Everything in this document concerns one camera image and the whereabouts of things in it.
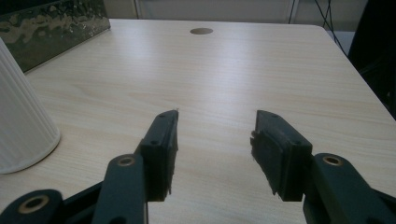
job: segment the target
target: white ribbed container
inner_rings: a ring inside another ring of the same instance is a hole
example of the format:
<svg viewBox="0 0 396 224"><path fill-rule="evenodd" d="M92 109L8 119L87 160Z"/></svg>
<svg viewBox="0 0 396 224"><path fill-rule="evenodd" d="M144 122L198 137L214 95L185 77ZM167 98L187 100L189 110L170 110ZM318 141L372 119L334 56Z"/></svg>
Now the white ribbed container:
<svg viewBox="0 0 396 224"><path fill-rule="evenodd" d="M0 174L41 161L61 133L0 38Z"/></svg>

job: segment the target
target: light wood tabletop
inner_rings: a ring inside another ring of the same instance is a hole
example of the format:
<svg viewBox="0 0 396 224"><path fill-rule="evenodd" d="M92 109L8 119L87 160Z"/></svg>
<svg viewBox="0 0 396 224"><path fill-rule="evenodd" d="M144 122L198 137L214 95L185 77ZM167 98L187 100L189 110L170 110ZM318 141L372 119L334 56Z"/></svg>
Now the light wood tabletop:
<svg viewBox="0 0 396 224"><path fill-rule="evenodd" d="M150 223L305 223L251 156L258 109L349 160L396 196L396 122L347 57L311 25L112 20L112 28L27 74L62 132L40 163L0 175L0 211L35 189L68 198L132 153L155 116L179 111L172 194ZM193 35L194 28L213 33Z"/></svg>

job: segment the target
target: black object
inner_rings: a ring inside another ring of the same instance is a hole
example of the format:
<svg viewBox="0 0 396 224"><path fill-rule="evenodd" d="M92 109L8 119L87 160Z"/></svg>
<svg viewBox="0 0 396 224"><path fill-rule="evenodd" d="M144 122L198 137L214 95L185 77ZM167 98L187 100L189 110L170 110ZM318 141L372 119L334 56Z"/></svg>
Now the black object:
<svg viewBox="0 0 396 224"><path fill-rule="evenodd" d="M176 110L161 113L134 154L113 159L105 180L63 200L59 191L30 192L11 203L0 223L148 223L147 202L163 202L177 154Z"/></svg>
<svg viewBox="0 0 396 224"><path fill-rule="evenodd" d="M321 153L280 116L259 110L252 155L284 202L300 202L308 224L396 223L396 199L371 189L344 158Z"/></svg>
<svg viewBox="0 0 396 224"><path fill-rule="evenodd" d="M396 119L396 1L367 2L348 59Z"/></svg>

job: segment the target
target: wood grain surface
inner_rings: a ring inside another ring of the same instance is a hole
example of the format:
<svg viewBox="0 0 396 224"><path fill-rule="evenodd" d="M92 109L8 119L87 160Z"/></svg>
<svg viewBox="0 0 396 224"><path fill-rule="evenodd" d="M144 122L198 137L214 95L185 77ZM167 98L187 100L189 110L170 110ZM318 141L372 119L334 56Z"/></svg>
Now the wood grain surface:
<svg viewBox="0 0 396 224"><path fill-rule="evenodd" d="M351 161L396 196L396 123L320 27L112 20L112 28L27 74L62 132L40 163L0 175L0 211L22 194L64 198L103 180L155 116L179 111L172 195L150 223L305 223L272 195L249 144L256 110L277 113L314 146ZM210 28L209 35L193 35Z"/></svg>

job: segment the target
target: wooden table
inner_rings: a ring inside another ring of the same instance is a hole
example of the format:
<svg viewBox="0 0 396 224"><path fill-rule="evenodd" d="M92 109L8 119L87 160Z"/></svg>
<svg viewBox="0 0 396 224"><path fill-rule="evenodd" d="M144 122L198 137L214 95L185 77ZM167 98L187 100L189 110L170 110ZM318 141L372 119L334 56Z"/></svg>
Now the wooden table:
<svg viewBox="0 0 396 224"><path fill-rule="evenodd" d="M111 21L112 28L39 66L30 79L62 131L43 161L0 175L0 211L22 194L64 198L101 181L154 117L178 108L173 194L150 223L305 223L273 196L249 144L256 110L277 113L314 146L342 156L396 196L396 123L320 27ZM209 35L192 35L193 28Z"/></svg>

